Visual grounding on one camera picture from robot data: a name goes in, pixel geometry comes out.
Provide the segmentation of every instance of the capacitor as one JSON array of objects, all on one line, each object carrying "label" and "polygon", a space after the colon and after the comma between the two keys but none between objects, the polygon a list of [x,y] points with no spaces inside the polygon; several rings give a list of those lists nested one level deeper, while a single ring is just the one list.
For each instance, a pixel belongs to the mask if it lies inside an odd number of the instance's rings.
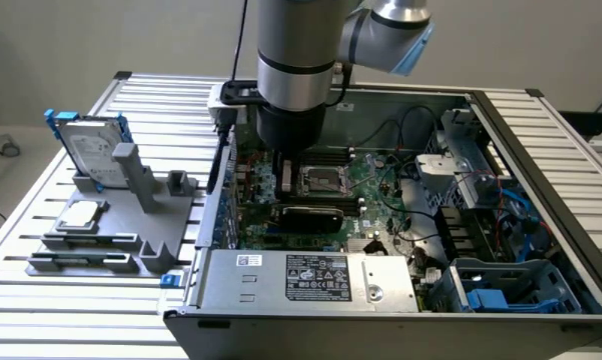
[{"label": "capacitor", "polygon": [[387,226],[387,232],[393,233],[394,232],[394,219],[391,217],[390,217],[390,220],[387,220],[386,226]]},{"label": "capacitor", "polygon": [[381,159],[374,160],[374,166],[377,167],[377,169],[383,169],[385,161],[382,161]]}]

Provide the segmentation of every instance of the motherboard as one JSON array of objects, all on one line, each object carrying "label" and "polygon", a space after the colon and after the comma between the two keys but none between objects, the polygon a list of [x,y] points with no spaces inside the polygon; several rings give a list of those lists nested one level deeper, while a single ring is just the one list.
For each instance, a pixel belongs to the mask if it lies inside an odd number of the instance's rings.
[{"label": "motherboard", "polygon": [[[383,204],[385,201],[405,210],[401,175],[397,174],[402,159],[379,153],[309,154],[295,177],[295,195],[283,199],[275,195],[273,161],[273,153],[253,152],[238,165],[241,248],[369,254],[378,251],[391,255],[410,252],[411,244],[398,237],[409,230],[409,216]],[[278,222],[289,206],[342,212],[339,229],[290,231],[290,227]],[[310,222],[301,226],[315,226]]]}]

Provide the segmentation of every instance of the warning label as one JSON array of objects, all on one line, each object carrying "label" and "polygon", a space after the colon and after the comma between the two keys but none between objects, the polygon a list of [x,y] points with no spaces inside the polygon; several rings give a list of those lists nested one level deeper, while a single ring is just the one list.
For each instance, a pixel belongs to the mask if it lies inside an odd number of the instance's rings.
[{"label": "warning label", "polygon": [[347,256],[287,255],[286,297],[294,302],[350,302]]}]

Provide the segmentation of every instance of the robotic arm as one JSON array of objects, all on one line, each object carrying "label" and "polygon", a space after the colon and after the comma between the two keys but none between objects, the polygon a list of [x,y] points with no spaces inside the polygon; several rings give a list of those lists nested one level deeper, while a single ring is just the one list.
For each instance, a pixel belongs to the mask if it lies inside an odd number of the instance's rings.
[{"label": "robotic arm", "polygon": [[407,76],[434,30],[427,0],[262,0],[259,135],[286,158],[319,141],[337,60]]}]

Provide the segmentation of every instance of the aluminum profile table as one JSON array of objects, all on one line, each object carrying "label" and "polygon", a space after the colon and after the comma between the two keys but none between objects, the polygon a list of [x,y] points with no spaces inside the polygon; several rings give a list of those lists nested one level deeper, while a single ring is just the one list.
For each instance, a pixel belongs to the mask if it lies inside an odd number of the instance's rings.
[{"label": "aluminum profile table", "polygon": [[[124,112],[143,163],[158,176],[186,170],[202,188],[217,145],[207,97],[222,81],[134,74],[111,83],[91,110],[99,116]],[[545,99],[524,90],[482,90],[602,249],[598,155],[578,141]],[[39,236],[75,190],[72,167],[62,150],[0,230],[0,359],[186,359],[158,315],[159,305],[183,298],[182,289],[159,289],[158,279],[26,273],[27,257],[42,244]],[[186,267],[195,255],[205,202],[199,190],[177,268]],[[602,360],[602,350],[581,351],[558,359]]]}]

